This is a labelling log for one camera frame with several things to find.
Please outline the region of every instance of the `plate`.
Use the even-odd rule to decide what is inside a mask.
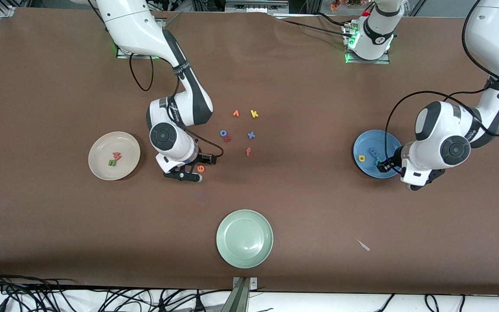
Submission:
[[[121,158],[115,166],[109,166],[113,153]],[[87,156],[87,164],[95,176],[103,180],[118,180],[128,176],[140,160],[140,144],[126,132],[111,132],[97,139]]]
[[[377,160],[380,162],[386,160],[384,153],[384,133],[385,132],[382,130],[365,131],[355,140],[353,149],[354,160],[359,169],[365,172],[365,174],[377,179],[388,179],[398,174],[394,170],[380,172],[376,167]],[[388,133],[386,142],[388,144],[388,157],[394,155],[396,149],[402,146],[400,141],[390,133]],[[359,161],[359,156],[365,156],[365,161]]]
[[[273,229],[260,213],[243,209],[226,216],[218,227],[217,249],[228,264],[249,269],[260,265],[273,248]]]

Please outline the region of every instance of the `robotic arm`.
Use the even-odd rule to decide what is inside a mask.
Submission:
[[[390,48],[396,25],[404,15],[402,0],[376,0],[369,16],[361,16],[353,43],[348,47],[362,59],[376,60]]]
[[[474,9],[466,28],[466,44],[473,54],[499,76],[499,0],[482,0]],[[483,96],[476,108],[465,108],[435,101],[418,114],[415,122],[416,141],[405,144],[388,160],[402,168],[402,182],[412,190],[444,173],[447,168],[462,164],[471,148],[480,148],[493,140],[480,123],[492,133],[499,129],[499,81],[489,77]],[[384,162],[383,172],[390,170]]]
[[[185,91],[152,101],[146,114],[156,160],[168,178],[200,182],[200,174],[175,169],[196,162],[215,164],[202,154],[186,127],[206,123],[213,113],[209,95],[174,36],[155,22],[144,0],[97,0],[109,34],[123,51],[157,56],[172,66]]]

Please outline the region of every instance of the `mounting plate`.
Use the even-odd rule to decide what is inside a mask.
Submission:
[[[236,286],[236,282],[238,282],[240,278],[232,279],[232,288]],[[257,289],[257,278],[249,278],[249,289],[256,290]]]

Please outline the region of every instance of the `white paper scrap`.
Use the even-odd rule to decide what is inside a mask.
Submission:
[[[369,247],[367,247],[367,245],[363,244],[359,239],[356,239],[356,241],[358,241],[361,244],[361,247],[363,247],[366,251],[371,250]]]

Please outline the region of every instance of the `white floor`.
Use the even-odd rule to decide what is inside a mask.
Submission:
[[[158,302],[160,290],[152,290],[153,302]],[[187,294],[195,293],[193,290],[181,292],[175,298],[182,298]],[[64,292],[69,302],[77,312],[97,312],[105,300],[104,292],[90,292],[87,290],[67,290]],[[229,292],[216,292],[202,296],[202,302],[206,307],[220,306],[224,304]],[[383,294],[311,294],[311,293],[285,293],[285,292],[253,292],[249,300],[248,312],[263,312],[271,309],[271,312],[376,312],[379,310],[389,295]],[[0,303],[6,298],[0,294]],[[150,296],[145,293],[142,300],[149,302]],[[440,312],[458,312],[461,296],[436,296]],[[34,308],[32,300],[24,300]],[[72,312],[71,308],[57,296],[57,302],[62,312]],[[105,311],[113,311],[124,302],[124,299],[115,300]],[[193,308],[194,300],[180,306],[176,312],[184,308]],[[121,312],[140,312],[149,310],[150,306],[142,304],[130,304],[120,309]],[[6,312],[19,312],[16,302],[10,303]],[[428,312],[424,304],[423,295],[396,295],[388,304],[385,312]],[[497,296],[467,296],[463,312],[499,312],[499,297]]]

